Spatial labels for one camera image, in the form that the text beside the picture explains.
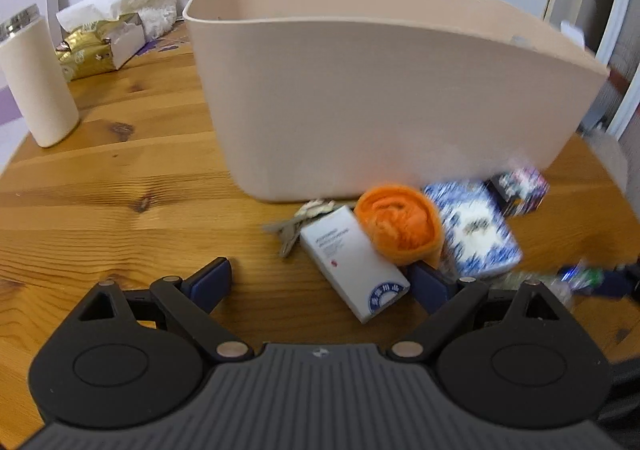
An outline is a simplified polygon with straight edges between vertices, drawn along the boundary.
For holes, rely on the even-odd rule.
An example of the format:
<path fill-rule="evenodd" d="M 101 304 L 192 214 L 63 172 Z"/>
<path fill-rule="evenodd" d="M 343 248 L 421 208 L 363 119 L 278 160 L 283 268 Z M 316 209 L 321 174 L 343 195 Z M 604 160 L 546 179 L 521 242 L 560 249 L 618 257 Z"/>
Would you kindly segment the gold tissue box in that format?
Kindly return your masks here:
<path fill-rule="evenodd" d="M 67 81 L 114 72 L 146 43 L 141 18 L 128 0 L 82 0 L 58 11 L 65 37 L 55 48 Z"/>

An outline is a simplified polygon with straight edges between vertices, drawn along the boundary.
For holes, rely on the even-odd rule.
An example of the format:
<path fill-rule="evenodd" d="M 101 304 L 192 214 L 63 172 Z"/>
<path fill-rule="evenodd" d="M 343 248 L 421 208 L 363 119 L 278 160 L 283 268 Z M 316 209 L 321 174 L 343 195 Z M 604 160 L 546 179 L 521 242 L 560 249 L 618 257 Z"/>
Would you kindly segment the orange rolled sock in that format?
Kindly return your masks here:
<path fill-rule="evenodd" d="M 358 199 L 355 216 L 374 248 L 398 267 L 423 261 L 437 269 L 445 233 L 435 204 L 405 185 L 380 185 Z"/>

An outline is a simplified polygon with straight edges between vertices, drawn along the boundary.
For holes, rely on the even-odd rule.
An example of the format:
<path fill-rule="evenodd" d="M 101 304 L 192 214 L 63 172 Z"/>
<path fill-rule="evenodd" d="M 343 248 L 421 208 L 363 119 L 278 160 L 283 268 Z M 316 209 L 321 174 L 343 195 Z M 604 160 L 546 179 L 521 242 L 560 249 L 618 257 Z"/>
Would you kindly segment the blue white porcelain pattern box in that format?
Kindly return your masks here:
<path fill-rule="evenodd" d="M 518 266 L 522 251 L 482 181 L 427 185 L 445 232 L 445 260 L 457 277 L 495 277 Z"/>

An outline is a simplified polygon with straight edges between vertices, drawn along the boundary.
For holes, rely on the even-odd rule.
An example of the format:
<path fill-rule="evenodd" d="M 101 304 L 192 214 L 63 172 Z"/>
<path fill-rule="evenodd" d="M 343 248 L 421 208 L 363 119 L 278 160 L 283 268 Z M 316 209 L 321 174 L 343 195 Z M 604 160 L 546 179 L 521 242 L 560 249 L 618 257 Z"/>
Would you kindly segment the beige grey clothing pile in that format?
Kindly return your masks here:
<path fill-rule="evenodd" d="M 608 174 L 620 191 L 625 194 L 628 184 L 628 161 L 615 137 L 600 129 L 594 129 L 584 134 L 584 140 L 608 170 Z"/>

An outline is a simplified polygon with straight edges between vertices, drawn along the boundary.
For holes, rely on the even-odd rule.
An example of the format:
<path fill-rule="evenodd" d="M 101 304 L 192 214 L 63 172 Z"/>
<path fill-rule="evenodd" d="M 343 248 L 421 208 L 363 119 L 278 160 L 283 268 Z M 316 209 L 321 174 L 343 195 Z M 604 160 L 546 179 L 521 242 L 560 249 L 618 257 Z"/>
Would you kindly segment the cartoon blind box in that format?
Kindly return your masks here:
<path fill-rule="evenodd" d="M 499 173 L 487 182 L 503 216 L 521 216 L 535 211 L 549 190 L 549 184 L 535 168 L 518 168 Z"/>

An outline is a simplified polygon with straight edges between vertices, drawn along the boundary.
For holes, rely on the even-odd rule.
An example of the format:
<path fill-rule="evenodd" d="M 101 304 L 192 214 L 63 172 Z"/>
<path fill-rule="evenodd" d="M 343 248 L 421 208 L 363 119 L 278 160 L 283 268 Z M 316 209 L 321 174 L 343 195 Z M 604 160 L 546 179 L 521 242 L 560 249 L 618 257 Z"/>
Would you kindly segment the white wooden shelf frame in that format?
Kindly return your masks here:
<path fill-rule="evenodd" d="M 544 19 L 580 29 L 610 71 L 580 128 L 620 139 L 639 106 L 639 0 L 548 0 Z"/>

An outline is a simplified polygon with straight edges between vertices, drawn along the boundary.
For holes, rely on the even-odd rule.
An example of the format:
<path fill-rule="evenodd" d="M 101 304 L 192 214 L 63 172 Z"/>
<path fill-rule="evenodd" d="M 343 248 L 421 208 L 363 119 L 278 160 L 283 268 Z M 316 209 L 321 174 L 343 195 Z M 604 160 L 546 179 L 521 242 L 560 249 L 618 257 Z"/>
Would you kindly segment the beige plastic storage bin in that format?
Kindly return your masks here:
<path fill-rule="evenodd" d="M 183 18 L 231 178 L 262 201 L 544 169 L 608 79 L 501 0 L 189 0 Z"/>

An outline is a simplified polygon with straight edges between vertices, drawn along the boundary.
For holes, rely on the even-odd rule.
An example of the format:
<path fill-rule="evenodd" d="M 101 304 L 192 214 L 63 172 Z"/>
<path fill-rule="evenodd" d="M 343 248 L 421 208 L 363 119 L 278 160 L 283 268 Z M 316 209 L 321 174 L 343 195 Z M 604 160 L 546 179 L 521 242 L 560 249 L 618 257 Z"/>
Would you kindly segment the cream thermos bottle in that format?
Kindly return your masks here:
<path fill-rule="evenodd" d="M 50 30 L 32 4 L 1 23 L 1 70 L 36 143 L 52 147 L 79 123 Z"/>

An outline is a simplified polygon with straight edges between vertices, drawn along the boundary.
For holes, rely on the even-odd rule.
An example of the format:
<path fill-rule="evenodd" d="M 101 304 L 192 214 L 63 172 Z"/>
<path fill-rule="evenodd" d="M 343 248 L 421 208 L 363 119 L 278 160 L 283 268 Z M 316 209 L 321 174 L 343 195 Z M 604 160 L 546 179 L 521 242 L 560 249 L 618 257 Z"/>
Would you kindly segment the white small carton box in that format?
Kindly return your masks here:
<path fill-rule="evenodd" d="M 350 311 L 366 323 L 410 288 L 343 206 L 300 230 L 299 243 Z"/>

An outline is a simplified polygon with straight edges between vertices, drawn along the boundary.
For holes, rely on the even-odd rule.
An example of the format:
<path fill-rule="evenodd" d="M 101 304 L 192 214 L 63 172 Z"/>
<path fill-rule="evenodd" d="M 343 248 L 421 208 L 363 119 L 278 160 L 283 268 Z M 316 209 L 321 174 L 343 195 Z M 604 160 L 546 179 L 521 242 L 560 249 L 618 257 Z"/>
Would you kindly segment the white phone stand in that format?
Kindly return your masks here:
<path fill-rule="evenodd" d="M 560 23 L 560 33 L 571 42 L 574 42 L 576 46 L 585 49 L 586 40 L 582 28 L 573 25 L 569 20 L 562 20 Z M 518 35 L 514 35 L 510 43 L 515 44 L 515 46 L 526 46 L 526 48 L 535 49 L 534 44 L 528 38 Z"/>

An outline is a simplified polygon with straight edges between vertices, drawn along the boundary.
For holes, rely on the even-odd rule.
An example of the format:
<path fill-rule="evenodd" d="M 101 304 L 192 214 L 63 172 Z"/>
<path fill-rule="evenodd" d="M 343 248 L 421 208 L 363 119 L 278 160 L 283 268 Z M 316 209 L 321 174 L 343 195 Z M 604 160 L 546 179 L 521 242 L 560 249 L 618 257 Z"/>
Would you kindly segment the metal keys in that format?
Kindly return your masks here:
<path fill-rule="evenodd" d="M 354 209 L 355 201 L 334 201 L 333 199 L 313 199 L 299 207 L 294 216 L 281 222 L 268 223 L 262 229 L 265 232 L 277 234 L 280 240 L 279 257 L 286 258 L 295 247 L 300 231 L 305 225 L 333 213 L 341 207 Z"/>

